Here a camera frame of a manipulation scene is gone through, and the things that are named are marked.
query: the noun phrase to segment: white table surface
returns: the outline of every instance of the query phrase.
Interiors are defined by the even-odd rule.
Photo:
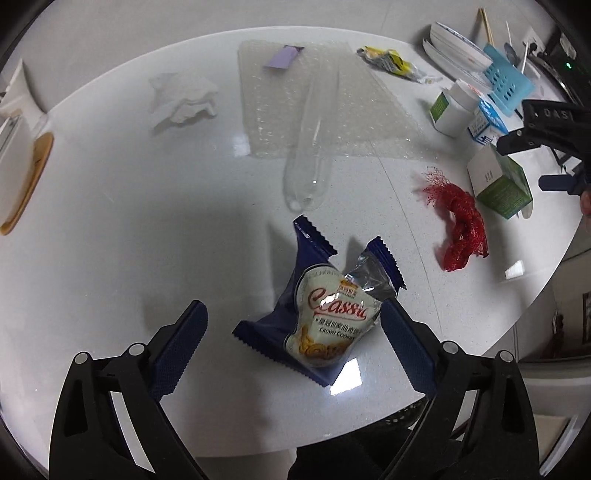
[[[0,402],[22,446],[47,465],[62,383],[79,351],[120,355],[174,322],[193,299],[209,328],[175,393],[162,405],[189,451],[233,456],[301,446],[357,429],[419,398],[382,330],[353,352],[361,385],[331,395],[231,335],[244,318],[273,308],[296,253],[284,202],[285,161],[243,155],[236,52],[249,39],[348,41],[395,47],[435,73],[408,44],[353,31],[260,28],[200,37],[139,57],[81,88],[50,112],[56,143],[24,216],[0,239]],[[202,66],[220,89],[218,115],[151,133],[148,78]],[[431,158],[338,158],[324,204],[311,221],[353,263],[382,236],[408,290],[400,300],[440,339],[482,354],[533,302],[579,224],[578,198],[541,192],[558,173],[549,150],[514,155],[534,195],[529,220],[481,207],[490,256],[441,270],[434,251],[445,222],[416,194],[428,166],[471,190],[468,134],[452,140],[429,124],[439,86],[379,74],[424,130]],[[508,121],[517,128],[517,119]],[[518,260],[525,274],[505,279]]]

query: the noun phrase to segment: green box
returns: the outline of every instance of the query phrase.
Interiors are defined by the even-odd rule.
[[[506,219],[533,201],[523,168],[492,144],[468,162],[468,173],[476,199]]]

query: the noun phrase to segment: clear plastic bottle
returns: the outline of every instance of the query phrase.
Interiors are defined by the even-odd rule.
[[[321,56],[310,83],[295,155],[285,165],[285,200],[295,212],[317,209],[328,190],[338,91],[338,59]]]

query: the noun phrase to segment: cookie package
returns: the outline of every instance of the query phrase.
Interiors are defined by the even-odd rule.
[[[353,346],[379,320],[382,303],[405,288],[380,237],[367,244],[353,270],[329,262],[337,251],[305,216],[294,220],[295,268],[275,309],[241,321],[233,334],[263,355],[323,387],[339,376]]]

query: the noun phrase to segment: cardboard box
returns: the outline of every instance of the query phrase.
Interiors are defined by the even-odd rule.
[[[509,133],[495,108],[484,100],[480,100],[476,115],[468,125],[468,130],[472,135],[472,139],[480,145],[489,144]]]
[[[476,200],[506,219],[533,200],[523,168],[500,155],[492,144],[481,148],[468,162],[468,173]]]

